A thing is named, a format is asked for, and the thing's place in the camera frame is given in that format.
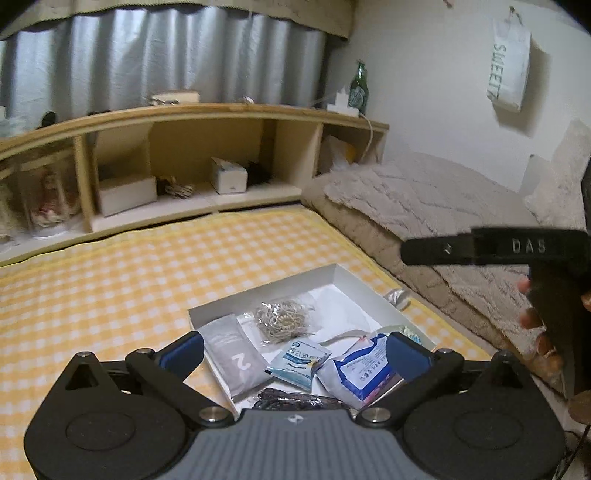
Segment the person's right hand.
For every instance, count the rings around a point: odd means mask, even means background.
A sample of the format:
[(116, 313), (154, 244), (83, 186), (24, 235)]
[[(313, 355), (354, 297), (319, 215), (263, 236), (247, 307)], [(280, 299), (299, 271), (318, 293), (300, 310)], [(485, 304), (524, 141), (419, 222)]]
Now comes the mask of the person's right hand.
[[(529, 307), (519, 316), (520, 325), (526, 330), (541, 328), (544, 322), (535, 308)], [(536, 359), (541, 361), (542, 372), (548, 379), (562, 373), (564, 360), (557, 352), (546, 331), (540, 333), (535, 341)], [(568, 403), (568, 413), (572, 420), (584, 425), (590, 424), (590, 392), (574, 396)]]

